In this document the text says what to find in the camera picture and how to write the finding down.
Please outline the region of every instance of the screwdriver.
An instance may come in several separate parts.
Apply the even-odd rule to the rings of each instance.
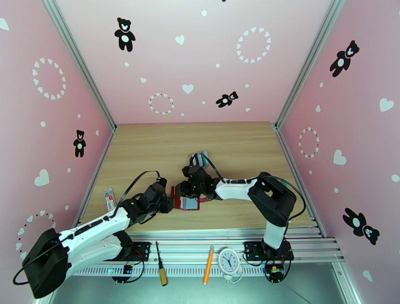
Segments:
[[[161,261],[159,243],[157,241],[155,242],[155,246],[157,247],[157,254],[158,254],[159,280],[161,281],[161,285],[165,286],[168,284],[167,275],[163,267],[163,262]]]

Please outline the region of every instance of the teddy bear decal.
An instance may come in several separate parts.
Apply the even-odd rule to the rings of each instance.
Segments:
[[[128,52],[132,52],[133,44],[132,41],[135,41],[135,35],[130,31],[131,21],[122,19],[118,17],[116,19],[118,21],[119,29],[117,29],[114,33],[115,37],[118,37],[119,48],[123,51],[126,47]]]
[[[343,215],[344,222],[353,228],[353,233],[358,237],[365,236],[372,245],[377,244],[378,237],[381,235],[377,229],[367,225],[367,220],[361,212],[357,215],[353,210],[346,208]]]
[[[332,76],[338,76],[343,69],[347,71],[350,66],[351,57],[357,54],[360,51],[360,48],[356,44],[354,40],[350,42],[346,51],[341,50],[337,53],[337,59],[331,64],[329,71],[333,71]]]

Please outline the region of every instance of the white heart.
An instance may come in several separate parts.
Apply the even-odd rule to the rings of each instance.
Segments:
[[[177,36],[175,37],[175,41],[179,43],[181,46],[183,46],[185,42],[185,36],[183,35]]]
[[[393,108],[395,103],[392,100],[387,100],[386,98],[382,98],[379,102],[380,112],[383,113],[385,111],[390,110]]]
[[[5,30],[5,31],[9,31],[9,25],[7,23],[7,21],[3,18],[0,18],[0,29]]]
[[[364,270],[362,272],[362,276],[366,278],[368,281],[372,282],[372,276],[368,270]]]
[[[50,183],[49,173],[46,169],[42,169],[39,172],[39,176],[34,179],[34,184],[38,187],[45,186]]]
[[[194,88],[195,87],[193,86],[193,84],[184,84],[184,85],[182,85],[182,90],[186,94],[190,94],[193,91]]]
[[[342,166],[342,165],[345,165],[346,162],[347,162],[347,159],[346,159],[345,156],[342,155],[342,151],[341,150],[336,150],[334,152],[334,155],[333,155],[333,163],[335,165]]]

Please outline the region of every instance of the yellow screwdriver handle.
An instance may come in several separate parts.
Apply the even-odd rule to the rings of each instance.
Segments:
[[[164,268],[159,269],[159,280],[161,281],[162,286],[165,286],[168,283],[166,271]]]

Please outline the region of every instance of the circle of hearts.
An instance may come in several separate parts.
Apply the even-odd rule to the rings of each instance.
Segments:
[[[41,210],[41,211],[39,211],[39,212],[37,213],[37,216],[33,216],[33,215],[28,216],[28,218],[26,219],[26,224],[25,224],[23,227],[21,227],[21,228],[18,230],[18,232],[17,232],[18,240],[17,240],[17,243],[15,244],[15,250],[16,250],[16,251],[19,251],[19,253],[20,253],[19,257],[20,257],[22,260],[25,259],[27,252],[26,252],[26,251],[23,252],[23,249],[21,249],[22,246],[24,245],[24,243],[23,243],[22,240],[21,240],[21,236],[22,236],[23,234],[26,233],[26,228],[27,228],[28,224],[33,223],[35,218],[42,218],[43,216],[45,216],[48,220],[51,220],[51,221],[53,222],[53,224],[51,224],[51,228],[53,228],[53,229],[56,228],[56,222],[54,221],[54,219],[52,219],[52,218],[54,218],[54,215],[53,215],[52,213],[48,213],[48,212],[46,212],[45,210]]]
[[[314,152],[311,153],[305,153],[304,148],[303,148],[303,135],[306,134],[307,132],[310,132],[311,134],[315,135],[315,142],[316,142],[316,147],[314,148]],[[317,130],[312,129],[310,126],[307,129],[303,129],[301,134],[298,137],[298,147],[300,148],[300,153],[304,155],[306,159],[311,158],[313,159],[315,157],[315,154],[320,151],[320,138],[318,137]]]
[[[36,76],[39,75],[38,70],[42,65],[45,65],[46,63],[48,63],[49,65],[53,66],[59,73],[59,75],[61,76],[61,80],[63,82],[61,89],[59,92],[54,93],[54,94],[49,94],[47,92],[47,90],[45,90],[42,86],[39,85],[40,81],[36,78]],[[65,94],[65,90],[67,89],[67,85],[66,85],[66,77],[64,76],[64,72],[61,68],[59,68],[59,65],[57,64],[57,62],[53,61],[50,58],[44,59],[43,57],[40,58],[38,61],[36,61],[33,64],[33,69],[32,69],[32,76],[33,76],[33,83],[35,86],[37,86],[37,90],[39,91],[39,93],[43,94],[43,96],[47,99],[51,99],[52,101],[55,101],[56,99],[61,99],[61,97],[64,96]]]
[[[256,58],[252,58],[252,59],[249,59],[244,54],[242,54],[242,51],[240,50],[242,45],[240,43],[242,43],[245,40],[245,38],[243,36],[239,37],[239,40],[238,40],[238,42],[236,44],[236,55],[245,64],[248,64],[248,63],[254,64],[256,62],[259,62],[261,59],[263,59],[263,57],[265,57],[267,55],[267,51],[270,50],[271,42],[272,42],[271,41],[271,37],[270,37],[270,32],[268,32],[268,31],[264,32],[264,31],[265,31],[265,29],[263,27],[257,28],[255,26],[255,27],[252,27],[250,30],[246,30],[243,33],[243,36],[245,36],[245,37],[247,37],[247,36],[249,36],[249,34],[253,33],[253,34],[263,35],[264,38],[266,39],[266,41],[265,41],[265,43],[266,43],[265,49],[262,50],[260,56],[257,56]]]
[[[171,103],[171,105],[170,105],[168,111],[166,111],[166,112],[158,111],[158,110],[156,110],[156,109],[154,108],[152,100],[153,100],[156,96],[161,96],[161,97],[164,97],[164,98],[166,98],[166,99],[169,100],[169,102]],[[154,113],[156,113],[156,114],[161,114],[161,115],[169,114],[169,113],[171,113],[171,112],[173,111],[173,109],[175,108],[174,100],[173,100],[171,97],[169,97],[167,94],[162,94],[162,93],[155,93],[154,95],[151,95],[151,96],[150,96],[150,99],[148,100],[148,105],[150,106],[150,110],[153,110]]]

